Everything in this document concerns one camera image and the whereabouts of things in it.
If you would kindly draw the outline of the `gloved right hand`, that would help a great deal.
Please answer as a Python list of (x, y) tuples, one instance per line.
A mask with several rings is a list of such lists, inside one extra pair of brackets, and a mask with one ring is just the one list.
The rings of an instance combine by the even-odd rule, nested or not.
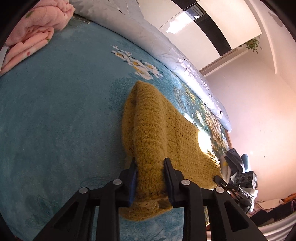
[(232, 148), (219, 158), (222, 179), (229, 183), (234, 178), (248, 169), (248, 156), (243, 154), (240, 156), (236, 149)]

